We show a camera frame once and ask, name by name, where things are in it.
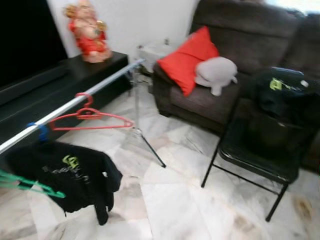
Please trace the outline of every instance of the red cushion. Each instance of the red cushion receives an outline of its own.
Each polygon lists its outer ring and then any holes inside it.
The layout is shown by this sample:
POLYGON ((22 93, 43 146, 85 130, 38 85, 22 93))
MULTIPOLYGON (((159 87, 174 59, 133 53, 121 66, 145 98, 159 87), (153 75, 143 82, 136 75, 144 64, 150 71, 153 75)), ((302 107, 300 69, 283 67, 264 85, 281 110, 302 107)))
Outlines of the red cushion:
POLYGON ((209 29, 204 26, 193 33, 175 52, 157 62, 187 97, 196 86, 196 66, 218 56, 219 52, 211 42, 209 29))

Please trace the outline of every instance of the sofa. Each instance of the sofa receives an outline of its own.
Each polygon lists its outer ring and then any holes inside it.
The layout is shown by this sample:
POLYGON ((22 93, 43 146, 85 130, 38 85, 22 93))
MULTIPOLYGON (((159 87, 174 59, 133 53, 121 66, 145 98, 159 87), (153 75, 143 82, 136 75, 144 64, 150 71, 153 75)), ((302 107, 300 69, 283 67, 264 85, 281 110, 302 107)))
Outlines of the sofa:
MULTIPOLYGON (((164 116, 175 115, 221 134, 237 95, 256 72, 282 67, 320 82, 320 15, 305 16, 297 10, 236 0, 200 0, 190 33, 202 26, 208 26, 220 55, 237 65, 238 84, 224 87, 221 96, 197 85, 184 97, 179 86, 155 64, 153 94, 164 116)), ((320 134, 302 163, 316 172, 319 145, 320 134)))

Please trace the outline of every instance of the window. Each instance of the window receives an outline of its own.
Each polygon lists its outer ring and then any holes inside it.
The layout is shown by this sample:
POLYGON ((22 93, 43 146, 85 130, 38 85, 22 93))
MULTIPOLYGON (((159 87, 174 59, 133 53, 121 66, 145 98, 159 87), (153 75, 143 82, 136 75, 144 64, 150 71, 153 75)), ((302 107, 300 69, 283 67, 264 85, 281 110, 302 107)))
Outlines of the window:
POLYGON ((298 9, 304 13, 320 13, 320 0, 266 0, 266 2, 284 8, 298 9))

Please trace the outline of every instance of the chair seat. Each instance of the chair seat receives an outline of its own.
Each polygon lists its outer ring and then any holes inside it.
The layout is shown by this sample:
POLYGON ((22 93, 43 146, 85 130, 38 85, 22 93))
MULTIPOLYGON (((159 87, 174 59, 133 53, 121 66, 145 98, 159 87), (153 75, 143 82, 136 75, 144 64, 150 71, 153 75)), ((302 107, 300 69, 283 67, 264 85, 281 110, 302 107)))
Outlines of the chair seat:
POLYGON ((229 125, 220 143, 220 156, 241 168, 281 184, 290 184, 298 178, 299 152, 278 151, 270 156, 258 153, 246 142, 248 121, 236 118, 229 125))

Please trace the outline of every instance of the gray plush toy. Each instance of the gray plush toy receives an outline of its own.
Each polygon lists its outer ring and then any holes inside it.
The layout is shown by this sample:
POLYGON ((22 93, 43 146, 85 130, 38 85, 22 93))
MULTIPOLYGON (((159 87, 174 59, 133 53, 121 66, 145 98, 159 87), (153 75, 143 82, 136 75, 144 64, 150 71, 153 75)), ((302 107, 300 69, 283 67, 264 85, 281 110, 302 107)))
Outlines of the gray plush toy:
POLYGON ((233 61, 222 57, 210 58, 196 66, 195 82, 201 86, 211 88, 214 96, 220 96, 222 88, 228 86, 231 81, 238 82, 235 75, 237 66, 233 61))

